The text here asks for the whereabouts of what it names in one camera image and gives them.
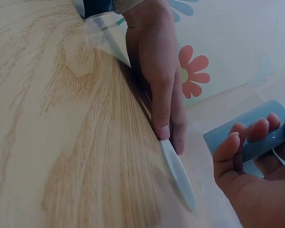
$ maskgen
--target sleeve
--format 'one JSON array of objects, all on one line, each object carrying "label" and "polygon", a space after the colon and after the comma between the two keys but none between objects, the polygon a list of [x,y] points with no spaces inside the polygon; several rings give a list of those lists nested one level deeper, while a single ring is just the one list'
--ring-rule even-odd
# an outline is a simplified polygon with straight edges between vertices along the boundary
[{"label": "sleeve", "polygon": [[85,19],[115,11],[114,0],[72,0],[72,3]]},{"label": "sleeve", "polygon": [[98,17],[109,12],[122,14],[144,0],[72,0],[83,18]]},{"label": "sleeve", "polygon": [[122,14],[142,1],[143,0],[114,0],[115,13]]}]

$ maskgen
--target flower center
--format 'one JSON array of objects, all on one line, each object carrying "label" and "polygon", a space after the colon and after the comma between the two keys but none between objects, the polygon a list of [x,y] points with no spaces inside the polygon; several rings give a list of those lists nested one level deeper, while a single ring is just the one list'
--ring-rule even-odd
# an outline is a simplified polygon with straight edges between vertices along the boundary
[{"label": "flower center", "polygon": [[185,68],[181,69],[181,82],[185,83],[188,80],[188,71]]}]

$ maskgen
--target fingernail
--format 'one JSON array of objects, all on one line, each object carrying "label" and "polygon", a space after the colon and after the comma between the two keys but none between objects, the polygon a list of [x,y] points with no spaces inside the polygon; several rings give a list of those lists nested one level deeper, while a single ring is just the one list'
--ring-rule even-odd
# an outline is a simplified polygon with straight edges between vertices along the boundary
[{"label": "fingernail", "polygon": [[158,134],[159,134],[160,139],[162,139],[162,140],[169,139],[170,138],[169,126],[166,125],[166,126],[163,126],[163,127],[159,127],[158,128]]},{"label": "fingernail", "polygon": [[230,133],[230,134],[228,135],[228,137],[231,136],[231,135],[239,136],[239,132],[232,132],[232,133]]}]

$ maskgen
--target wooden surface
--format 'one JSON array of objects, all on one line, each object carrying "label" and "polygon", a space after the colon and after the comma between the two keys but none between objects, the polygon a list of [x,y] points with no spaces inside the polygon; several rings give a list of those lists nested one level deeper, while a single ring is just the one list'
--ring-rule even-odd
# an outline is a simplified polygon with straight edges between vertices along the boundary
[{"label": "wooden surface", "polygon": [[129,71],[87,38],[68,0],[0,1],[0,228],[209,227],[180,203]]}]

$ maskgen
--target fabric sleeve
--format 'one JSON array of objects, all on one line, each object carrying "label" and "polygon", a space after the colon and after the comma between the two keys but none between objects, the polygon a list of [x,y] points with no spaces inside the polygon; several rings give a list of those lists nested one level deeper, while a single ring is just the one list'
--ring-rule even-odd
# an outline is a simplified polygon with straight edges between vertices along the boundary
[{"label": "fabric sleeve", "polygon": [[122,14],[142,1],[143,0],[114,0],[115,13]]}]

